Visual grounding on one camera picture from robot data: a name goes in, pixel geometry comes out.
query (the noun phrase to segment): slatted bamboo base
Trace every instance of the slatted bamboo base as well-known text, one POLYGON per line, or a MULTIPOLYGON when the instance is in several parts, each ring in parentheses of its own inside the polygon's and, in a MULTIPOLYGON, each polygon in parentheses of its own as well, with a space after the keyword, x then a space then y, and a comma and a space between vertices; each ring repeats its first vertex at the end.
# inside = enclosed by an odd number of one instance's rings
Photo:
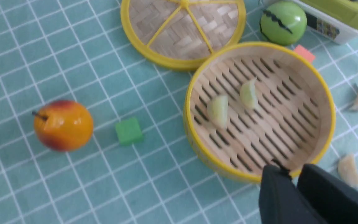
POLYGON ((187 134, 204 161, 213 156, 221 163, 215 163, 217 171, 226 167, 228 176, 235 170, 258 180, 273 158, 294 171, 324 154, 334 129, 333 101, 325 82, 304 60, 260 42, 228 49, 208 61, 194 75, 185 105, 187 134), (239 91, 253 78, 259 109, 248 110, 239 91), (229 101, 227 129, 216 129, 206 105, 222 94, 229 101))
POLYGON ((146 58, 192 70, 240 40, 246 10, 243 0, 123 0, 121 20, 128 39, 146 58))

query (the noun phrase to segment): apple stem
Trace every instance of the apple stem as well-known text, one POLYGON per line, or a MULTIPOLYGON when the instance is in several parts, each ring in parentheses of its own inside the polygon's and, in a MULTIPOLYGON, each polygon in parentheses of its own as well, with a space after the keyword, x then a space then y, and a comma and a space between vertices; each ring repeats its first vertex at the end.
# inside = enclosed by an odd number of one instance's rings
POLYGON ((35 111, 33 111, 31 114, 32 114, 33 116, 36 116, 36 117, 39 117, 39 118, 43 119, 44 121, 47 121, 47 120, 48 120, 48 116, 40 115, 39 113, 37 113, 37 112, 35 112, 35 111))

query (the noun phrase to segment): green toy ball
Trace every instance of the green toy ball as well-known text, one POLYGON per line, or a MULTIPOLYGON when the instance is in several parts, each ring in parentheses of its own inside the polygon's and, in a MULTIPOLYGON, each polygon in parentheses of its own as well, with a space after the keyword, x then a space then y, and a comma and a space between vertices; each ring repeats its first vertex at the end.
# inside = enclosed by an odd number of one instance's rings
POLYGON ((287 46, 297 42, 307 26, 306 14, 293 2, 277 2, 263 10, 259 22, 263 38, 287 46))

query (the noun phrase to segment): label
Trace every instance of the label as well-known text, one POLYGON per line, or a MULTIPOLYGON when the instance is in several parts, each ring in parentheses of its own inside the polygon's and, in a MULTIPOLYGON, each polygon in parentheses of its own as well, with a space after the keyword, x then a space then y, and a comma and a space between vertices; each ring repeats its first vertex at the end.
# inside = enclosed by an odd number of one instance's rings
POLYGON ((307 26, 329 38, 335 39, 339 35, 339 29, 334 25, 317 18, 306 12, 307 26))

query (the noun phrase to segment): green foam cube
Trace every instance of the green foam cube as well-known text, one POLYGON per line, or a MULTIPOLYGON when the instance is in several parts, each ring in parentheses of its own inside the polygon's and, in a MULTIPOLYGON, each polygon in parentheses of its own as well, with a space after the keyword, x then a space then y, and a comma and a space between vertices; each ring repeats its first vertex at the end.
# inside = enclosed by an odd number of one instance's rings
POLYGON ((142 130, 136 118, 123 120, 115 125, 118 140, 123 146, 130 145, 143 140, 142 130))

